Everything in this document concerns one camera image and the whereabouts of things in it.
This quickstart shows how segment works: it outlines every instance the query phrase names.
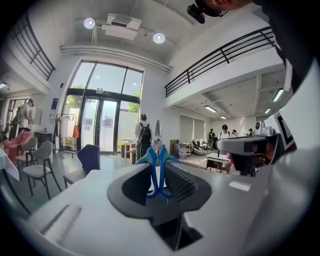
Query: rectangular ceiling light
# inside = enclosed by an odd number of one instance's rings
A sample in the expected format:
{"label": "rectangular ceiling light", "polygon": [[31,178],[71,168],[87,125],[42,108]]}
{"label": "rectangular ceiling light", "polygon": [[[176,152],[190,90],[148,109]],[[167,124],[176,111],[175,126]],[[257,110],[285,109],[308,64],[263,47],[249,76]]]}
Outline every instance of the rectangular ceiling light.
{"label": "rectangular ceiling light", "polygon": [[210,107],[210,106],[205,106],[205,108],[206,108],[207,110],[210,110],[210,111],[213,112],[213,113],[217,113],[217,111],[216,111],[215,109],[213,109],[212,107]]}
{"label": "rectangular ceiling light", "polygon": [[273,102],[276,102],[277,100],[279,100],[281,94],[284,92],[284,89],[280,89],[278,90],[278,92],[276,93],[276,96],[273,99]]}

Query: chair seat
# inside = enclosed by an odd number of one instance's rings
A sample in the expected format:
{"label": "chair seat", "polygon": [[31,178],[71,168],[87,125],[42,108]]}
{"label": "chair seat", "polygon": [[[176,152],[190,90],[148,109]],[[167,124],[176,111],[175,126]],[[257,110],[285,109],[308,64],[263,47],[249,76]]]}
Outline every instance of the chair seat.
{"label": "chair seat", "polygon": [[73,184],[77,181],[80,181],[82,179],[84,179],[87,176],[87,174],[85,173],[85,170],[83,168],[67,173],[65,175],[63,175],[63,178],[69,183],[69,184]]}
{"label": "chair seat", "polygon": [[[18,161],[25,162],[26,156],[25,155],[19,155],[15,158]],[[28,162],[31,162],[31,155],[28,154]]]}
{"label": "chair seat", "polygon": [[[45,167],[46,170],[46,174],[50,173],[50,168],[49,167]],[[44,177],[44,167],[42,165],[31,165],[31,166],[27,166],[25,168],[22,169],[22,171],[29,175],[32,178],[36,178],[39,179],[41,177]]]}

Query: white sticker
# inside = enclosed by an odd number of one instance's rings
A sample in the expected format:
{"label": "white sticker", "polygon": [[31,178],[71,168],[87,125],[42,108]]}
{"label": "white sticker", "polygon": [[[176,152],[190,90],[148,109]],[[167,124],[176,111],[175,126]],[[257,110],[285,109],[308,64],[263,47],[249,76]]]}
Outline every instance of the white sticker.
{"label": "white sticker", "polygon": [[243,191],[248,192],[250,190],[251,184],[240,183],[237,181],[231,181],[229,186],[232,188],[238,189],[238,190],[243,190]]}

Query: black metal railing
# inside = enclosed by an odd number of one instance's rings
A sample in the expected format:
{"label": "black metal railing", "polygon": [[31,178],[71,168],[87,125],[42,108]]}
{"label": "black metal railing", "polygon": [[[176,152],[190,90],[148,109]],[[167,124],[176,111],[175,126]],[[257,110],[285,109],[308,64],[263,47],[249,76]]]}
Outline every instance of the black metal railing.
{"label": "black metal railing", "polygon": [[27,14],[23,15],[12,28],[11,39],[34,69],[44,79],[49,80],[56,69],[41,48]]}
{"label": "black metal railing", "polygon": [[214,67],[229,64],[230,60],[238,56],[245,54],[250,55],[274,46],[274,34],[270,26],[245,34],[209,53],[179,74],[164,87],[165,96],[168,97],[185,84],[190,84],[195,81],[197,77]]}

